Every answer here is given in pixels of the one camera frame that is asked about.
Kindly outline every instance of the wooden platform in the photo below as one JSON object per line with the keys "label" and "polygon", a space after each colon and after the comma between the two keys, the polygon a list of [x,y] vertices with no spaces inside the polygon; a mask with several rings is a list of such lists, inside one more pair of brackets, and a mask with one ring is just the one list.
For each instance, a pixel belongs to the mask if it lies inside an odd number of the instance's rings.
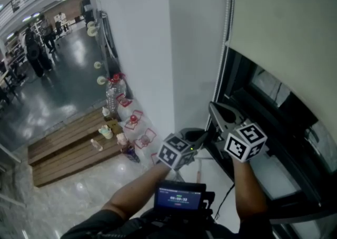
{"label": "wooden platform", "polygon": [[[120,154],[117,139],[107,140],[98,132],[104,123],[98,109],[29,146],[34,186],[56,182]],[[92,138],[102,145],[102,151],[92,147]]]}

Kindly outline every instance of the red cap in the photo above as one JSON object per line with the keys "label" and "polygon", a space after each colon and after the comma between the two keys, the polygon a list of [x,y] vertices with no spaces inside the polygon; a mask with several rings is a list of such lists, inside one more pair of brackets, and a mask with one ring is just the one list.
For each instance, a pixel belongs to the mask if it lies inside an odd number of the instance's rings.
{"label": "red cap", "polygon": [[114,82],[118,82],[120,80],[120,75],[118,73],[114,74],[113,80]]}
{"label": "red cap", "polygon": [[135,116],[135,115],[130,116],[130,121],[131,121],[131,123],[136,123],[136,122],[138,122],[137,116]]}

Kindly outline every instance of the display screen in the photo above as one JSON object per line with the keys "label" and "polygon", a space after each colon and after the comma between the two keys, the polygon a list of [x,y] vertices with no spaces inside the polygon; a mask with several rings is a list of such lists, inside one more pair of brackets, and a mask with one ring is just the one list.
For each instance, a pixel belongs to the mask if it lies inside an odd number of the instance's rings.
{"label": "display screen", "polygon": [[159,188],[157,205],[176,209],[197,210],[200,198],[201,192]]}

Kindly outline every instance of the skin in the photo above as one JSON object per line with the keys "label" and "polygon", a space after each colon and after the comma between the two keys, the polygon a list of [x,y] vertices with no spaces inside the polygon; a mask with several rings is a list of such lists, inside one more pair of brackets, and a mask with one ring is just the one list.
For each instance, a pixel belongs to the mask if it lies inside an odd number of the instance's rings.
{"label": "skin", "polygon": [[[241,222],[265,213],[267,204],[264,193],[249,163],[233,160],[235,175],[236,210]],[[103,210],[117,213],[128,220],[137,213],[155,192],[156,184],[166,178],[170,168],[163,163],[156,164],[145,174],[123,186],[103,206]]]}

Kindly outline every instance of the black and white marker cube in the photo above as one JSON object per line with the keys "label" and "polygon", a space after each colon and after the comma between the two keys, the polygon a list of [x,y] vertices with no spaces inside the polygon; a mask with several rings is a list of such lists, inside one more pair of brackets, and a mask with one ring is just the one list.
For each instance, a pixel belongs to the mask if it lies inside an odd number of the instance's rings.
{"label": "black and white marker cube", "polygon": [[177,170],[189,164],[196,153],[196,149],[188,142],[170,134],[164,140],[157,157],[171,169]]}
{"label": "black and white marker cube", "polygon": [[245,162],[258,155],[266,140],[263,131],[252,123],[229,132],[224,150]]}

